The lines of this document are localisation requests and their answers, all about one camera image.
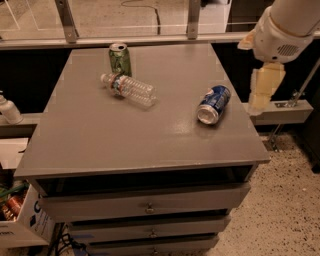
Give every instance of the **green soda can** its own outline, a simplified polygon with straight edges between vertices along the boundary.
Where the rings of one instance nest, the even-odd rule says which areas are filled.
[[[132,76],[130,55],[126,44],[114,43],[110,45],[109,57],[112,73]]]

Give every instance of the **drawer front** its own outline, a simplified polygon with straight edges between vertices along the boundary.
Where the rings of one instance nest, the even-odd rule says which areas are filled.
[[[80,243],[107,242],[133,239],[156,239],[160,237],[222,232],[230,222],[229,216],[165,219],[127,222],[127,226],[90,225],[71,226],[71,236]]]
[[[91,256],[134,256],[145,255],[155,256],[159,253],[170,252],[191,252],[195,250],[209,250],[213,248],[218,242],[218,237],[203,237],[197,240],[172,240],[171,242],[150,243],[150,244],[136,244],[131,245],[127,243],[112,244],[104,247],[88,246],[87,251]]]
[[[40,199],[40,206],[56,222],[112,219],[132,216],[208,211],[238,207],[248,183],[141,191],[125,195],[83,195]]]

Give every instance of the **clear plastic bottle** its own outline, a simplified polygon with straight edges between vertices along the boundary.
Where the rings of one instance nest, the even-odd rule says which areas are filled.
[[[17,124],[22,121],[23,117],[16,105],[10,101],[6,100],[0,92],[0,112],[7,120],[9,124]]]
[[[113,95],[123,96],[144,107],[151,107],[156,102],[155,88],[122,74],[103,74],[101,81]]]

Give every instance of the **spray bottle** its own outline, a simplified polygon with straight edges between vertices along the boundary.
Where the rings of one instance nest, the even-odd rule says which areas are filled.
[[[0,91],[0,112],[9,124],[17,124],[22,121],[23,117],[16,105],[3,97]]]

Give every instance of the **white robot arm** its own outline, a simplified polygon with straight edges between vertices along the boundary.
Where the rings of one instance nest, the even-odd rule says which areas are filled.
[[[312,42],[320,26],[320,0],[276,0],[256,27],[238,45],[252,49],[263,68],[251,78],[249,114],[259,115],[267,107],[285,76],[283,63],[295,60]]]

